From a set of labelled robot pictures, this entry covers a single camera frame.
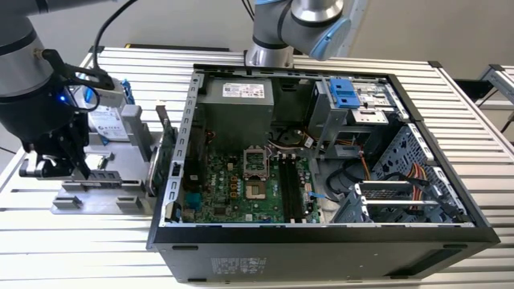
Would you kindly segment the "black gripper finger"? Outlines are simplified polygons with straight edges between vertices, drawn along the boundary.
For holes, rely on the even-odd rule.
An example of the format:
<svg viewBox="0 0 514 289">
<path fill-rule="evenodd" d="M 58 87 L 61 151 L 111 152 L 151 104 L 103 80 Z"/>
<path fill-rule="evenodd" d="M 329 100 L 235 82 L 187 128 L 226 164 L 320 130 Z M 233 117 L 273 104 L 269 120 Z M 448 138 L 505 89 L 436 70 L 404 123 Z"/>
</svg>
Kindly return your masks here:
<svg viewBox="0 0 514 289">
<path fill-rule="evenodd" d="M 61 131 L 61 146 L 69 156 L 75 169 L 81 172 L 82 179 L 87 180 L 91 169 L 86 164 L 85 147 L 90 144 L 90 128 L 87 120 L 73 120 Z"/>
<path fill-rule="evenodd" d="M 75 171 L 82 170 L 82 155 L 73 155 L 69 158 L 51 158 L 47 155 L 38 155 L 38 177 L 57 178 L 67 177 Z"/>
</svg>

